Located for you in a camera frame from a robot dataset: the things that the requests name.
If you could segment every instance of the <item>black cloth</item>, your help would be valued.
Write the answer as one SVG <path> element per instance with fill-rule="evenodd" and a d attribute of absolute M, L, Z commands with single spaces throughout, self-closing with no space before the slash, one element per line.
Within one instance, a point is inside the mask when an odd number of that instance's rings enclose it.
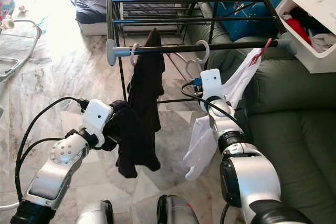
<path fill-rule="evenodd" d="M 300 21 L 301 26 L 305 29 L 314 29 L 318 34 L 330 33 L 324 25 L 309 16 L 308 13 L 300 7 L 293 8 L 289 13 L 294 19 Z"/>
<path fill-rule="evenodd" d="M 145 47 L 161 46 L 157 29 L 148 35 Z M 156 52 L 139 55 L 134 74 L 127 87 L 128 103 L 140 118 L 148 144 L 155 149 L 155 132 L 160 128 L 156 100 L 163 95 L 162 73 L 165 70 L 163 55 Z"/>
<path fill-rule="evenodd" d="M 101 149 L 111 151 L 119 145 L 118 171 L 125 178 L 136 178 L 135 165 L 147 166 L 152 171 L 160 169 L 155 150 L 145 140 L 135 111 L 125 101 L 115 101 L 110 106 L 113 116 L 103 129 L 105 142 Z"/>

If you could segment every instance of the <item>black metal bar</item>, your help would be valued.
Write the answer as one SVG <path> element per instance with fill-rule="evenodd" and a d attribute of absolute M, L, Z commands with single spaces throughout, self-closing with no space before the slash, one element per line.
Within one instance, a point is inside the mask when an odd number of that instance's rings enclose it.
<path fill-rule="evenodd" d="M 108 25 L 108 31 L 107 31 L 107 39 L 113 39 L 116 41 L 116 46 L 119 47 L 119 34 L 118 34 L 118 27 L 117 25 L 114 25 L 113 22 L 113 2 L 112 0 L 107 0 L 107 25 Z M 122 93 L 124 100 L 127 99 L 126 96 L 126 88 L 125 88 L 125 79 L 124 79 L 124 72 L 123 72 L 123 66 L 122 66 L 122 59 L 118 59 L 119 64 L 119 71 L 120 71 L 120 79 L 121 79 L 121 86 L 122 86 Z"/>
<path fill-rule="evenodd" d="M 214 9 L 213 9 L 213 12 L 212 12 L 212 17 L 213 18 L 215 18 L 217 16 L 217 9 L 218 9 L 218 2 L 215 2 Z M 211 27 L 210 27 L 208 44 L 211 44 L 211 42 L 212 42 L 212 33 L 214 32 L 214 27 L 215 27 L 215 22 L 212 21 L 211 22 Z"/>
<path fill-rule="evenodd" d="M 126 34 L 146 34 L 148 35 L 152 30 L 144 30 L 144 31 L 124 31 Z M 176 30 L 161 30 L 160 34 L 176 34 Z"/>
<path fill-rule="evenodd" d="M 267 41 L 254 41 L 254 42 L 236 42 L 226 44 L 209 44 L 210 50 L 222 50 L 222 49 L 238 49 L 238 48 L 263 48 Z M 270 47 L 278 46 L 278 41 L 273 40 Z M 167 46 L 167 47 L 139 47 L 135 50 L 135 55 L 141 55 L 148 52 L 157 52 L 166 54 L 169 52 L 198 52 L 204 51 L 203 45 L 182 45 L 182 46 Z"/>
<path fill-rule="evenodd" d="M 123 26 L 182 26 L 185 24 L 186 22 L 184 23 L 138 23 L 138 24 L 123 24 Z M 206 25 L 206 23 L 205 22 L 195 22 L 193 23 L 193 25 Z"/>
<path fill-rule="evenodd" d="M 164 100 L 164 101 L 157 101 L 156 103 L 190 102 L 190 101 L 195 101 L 195 99 L 194 98 L 185 98 L 185 99 Z"/>
<path fill-rule="evenodd" d="M 198 3 L 198 2 L 264 2 L 265 0 L 112 0 L 112 2 L 123 2 L 125 4 L 137 3 Z"/>
<path fill-rule="evenodd" d="M 240 7 L 240 8 L 238 8 L 238 9 L 235 9 L 234 11 L 232 11 L 232 12 L 226 14 L 226 15 L 223 16 L 223 17 L 225 18 L 225 17 L 230 16 L 230 15 L 233 14 L 233 13 L 240 12 L 241 10 L 243 10 L 243 9 L 245 9 L 245 8 L 247 8 L 247 7 L 250 7 L 251 5 L 255 5 L 255 3 L 249 3 L 248 5 L 244 5 L 243 7 Z"/>
<path fill-rule="evenodd" d="M 284 34 L 287 30 L 285 29 L 285 26 L 283 25 L 282 21 L 280 20 L 277 12 L 275 11 L 271 0 L 265 0 L 265 6 L 268 9 L 268 11 L 270 12 L 270 15 L 275 16 L 275 22 L 277 24 L 277 27 L 279 29 L 279 32 L 281 34 Z"/>
<path fill-rule="evenodd" d="M 124 7 L 124 11 L 126 12 L 132 12 L 132 11 L 148 11 L 148 10 L 189 10 L 189 8 L 183 8 L 183 7 L 172 7 L 172 8 L 168 8 L 168 7 Z"/>
<path fill-rule="evenodd" d="M 124 15 L 124 19 L 136 19 L 136 18 L 153 18 L 153 17 L 156 17 L 156 18 L 200 18 L 200 17 L 203 17 L 202 15 L 194 15 L 194 16 L 187 16 L 187 15 L 181 15 L 181 16 L 178 16 L 178 15 L 151 15 L 151 16 L 147 16 L 147 15 L 132 15 L 132 16 L 128 16 L 128 15 Z"/>
<path fill-rule="evenodd" d="M 111 25 L 113 21 L 113 14 L 112 14 L 112 0 L 106 0 L 107 2 L 107 39 L 114 39 L 114 31 Z"/>
<path fill-rule="evenodd" d="M 189 23 L 189 22 L 210 22 L 210 21 L 238 21 L 238 20 L 275 20 L 274 17 L 221 17 L 221 18 L 167 18 L 167 19 L 128 19 L 128 20 L 121 20 L 115 19 L 113 22 L 116 24 L 146 24 L 146 23 L 153 23 L 157 24 L 156 22 L 160 22 L 161 24 L 164 23 Z"/>

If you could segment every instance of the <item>hanger hook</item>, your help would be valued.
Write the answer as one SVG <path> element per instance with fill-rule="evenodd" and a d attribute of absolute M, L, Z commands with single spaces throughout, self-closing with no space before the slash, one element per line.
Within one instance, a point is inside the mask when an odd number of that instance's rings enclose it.
<path fill-rule="evenodd" d="M 200 59 L 197 58 L 197 62 L 199 64 L 204 64 L 208 60 L 208 58 L 210 56 L 210 47 L 209 47 L 209 44 L 205 40 L 201 39 L 198 42 L 196 42 L 196 45 L 203 45 L 205 47 L 205 56 L 204 56 L 203 60 L 200 60 Z"/>
<path fill-rule="evenodd" d="M 139 43 L 134 43 L 132 50 L 131 50 L 131 65 L 135 66 L 135 62 L 134 62 L 134 52 L 135 50 L 139 47 Z"/>

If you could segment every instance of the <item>white cable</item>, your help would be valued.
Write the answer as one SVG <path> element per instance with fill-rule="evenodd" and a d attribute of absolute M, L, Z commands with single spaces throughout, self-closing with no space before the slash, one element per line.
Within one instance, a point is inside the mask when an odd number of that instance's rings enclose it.
<path fill-rule="evenodd" d="M 199 64 L 204 64 L 210 56 L 210 47 L 209 47 L 208 42 L 206 42 L 205 40 L 202 40 L 202 39 L 199 40 L 198 42 L 196 42 L 196 45 L 200 45 L 200 44 L 205 47 L 205 56 L 204 56 L 203 60 L 200 60 L 200 59 L 197 58 L 197 61 L 198 61 Z"/>
<path fill-rule="evenodd" d="M 19 202 L 11 204 L 11 205 L 7 205 L 7 206 L 0 206 L 0 212 L 15 209 L 18 206 L 19 206 Z"/>
<path fill-rule="evenodd" d="M 131 65 L 135 66 L 135 62 L 134 62 L 134 52 L 135 50 L 139 47 L 140 45 L 138 43 L 135 43 L 132 47 L 132 51 L 131 51 Z"/>

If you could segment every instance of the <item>sofa cushion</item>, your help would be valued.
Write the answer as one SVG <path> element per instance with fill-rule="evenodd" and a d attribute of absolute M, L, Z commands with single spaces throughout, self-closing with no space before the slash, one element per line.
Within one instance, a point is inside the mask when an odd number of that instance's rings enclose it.
<path fill-rule="evenodd" d="M 265 60 L 247 89 L 249 114 L 336 109 L 336 73 L 310 74 L 298 60 Z"/>
<path fill-rule="evenodd" d="M 249 117 L 253 143 L 272 162 L 281 200 L 315 224 L 336 220 L 336 110 L 296 110 Z"/>

